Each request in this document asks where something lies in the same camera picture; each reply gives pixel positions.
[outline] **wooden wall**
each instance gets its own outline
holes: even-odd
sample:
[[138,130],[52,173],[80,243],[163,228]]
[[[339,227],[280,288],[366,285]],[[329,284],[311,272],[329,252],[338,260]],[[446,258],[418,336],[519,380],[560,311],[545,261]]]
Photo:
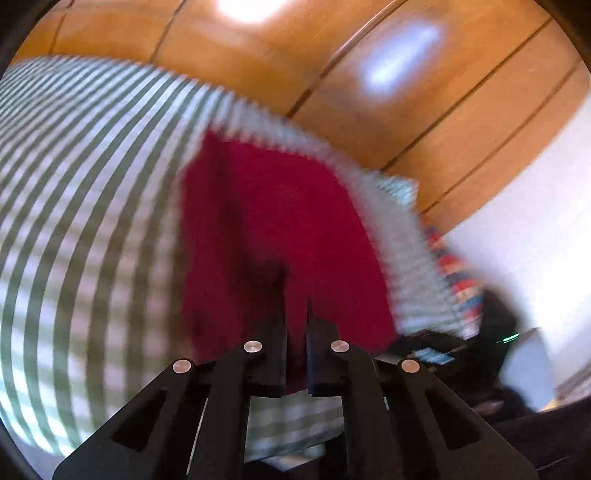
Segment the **wooden wall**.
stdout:
[[589,90],[534,0],[263,4],[61,0],[15,61],[126,58],[235,89],[365,167],[417,179],[419,210],[444,231],[526,167]]

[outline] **metal pin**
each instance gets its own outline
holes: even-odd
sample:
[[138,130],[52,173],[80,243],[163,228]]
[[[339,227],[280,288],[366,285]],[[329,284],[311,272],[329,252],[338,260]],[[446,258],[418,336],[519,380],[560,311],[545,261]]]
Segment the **metal pin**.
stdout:
[[257,353],[262,349],[262,343],[257,340],[250,340],[244,344],[244,350],[248,353]]
[[421,368],[421,365],[415,360],[405,360],[402,362],[402,369],[408,374],[415,374]]
[[189,360],[177,360],[173,363],[173,370],[178,374],[183,374],[191,370],[191,362]]
[[344,340],[335,340],[330,344],[330,348],[332,348],[333,352],[344,353],[349,350],[349,344]]

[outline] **red cloth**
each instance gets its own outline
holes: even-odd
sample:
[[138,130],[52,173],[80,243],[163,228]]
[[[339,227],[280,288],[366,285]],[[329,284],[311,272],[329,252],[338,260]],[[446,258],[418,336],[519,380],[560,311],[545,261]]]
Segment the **red cloth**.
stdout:
[[248,340],[283,298],[294,365],[303,360],[309,296],[318,317],[367,351],[395,339],[373,247],[329,168],[209,132],[182,188],[183,316],[198,361]]

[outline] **green light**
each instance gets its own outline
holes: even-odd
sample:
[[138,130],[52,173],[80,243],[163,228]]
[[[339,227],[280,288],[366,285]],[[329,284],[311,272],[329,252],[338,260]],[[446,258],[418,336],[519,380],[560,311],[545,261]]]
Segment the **green light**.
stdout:
[[509,343],[512,342],[513,340],[515,340],[517,337],[519,336],[519,333],[516,333],[515,335],[511,335],[510,337],[507,338],[503,338],[499,343]]

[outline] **green and white striped sheet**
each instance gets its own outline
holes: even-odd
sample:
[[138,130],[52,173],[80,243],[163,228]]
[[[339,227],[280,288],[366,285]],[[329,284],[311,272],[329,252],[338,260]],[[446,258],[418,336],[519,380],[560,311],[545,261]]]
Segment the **green and white striped sheet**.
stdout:
[[[25,442],[68,455],[176,358],[199,360],[180,332],[177,204],[182,168],[208,128],[329,163],[362,220],[381,219],[368,229],[388,281],[405,285],[392,288],[397,326],[461,325],[414,215],[326,143],[153,66],[25,61],[0,81],[0,417]],[[342,427],[339,398],[254,398],[246,458]]]

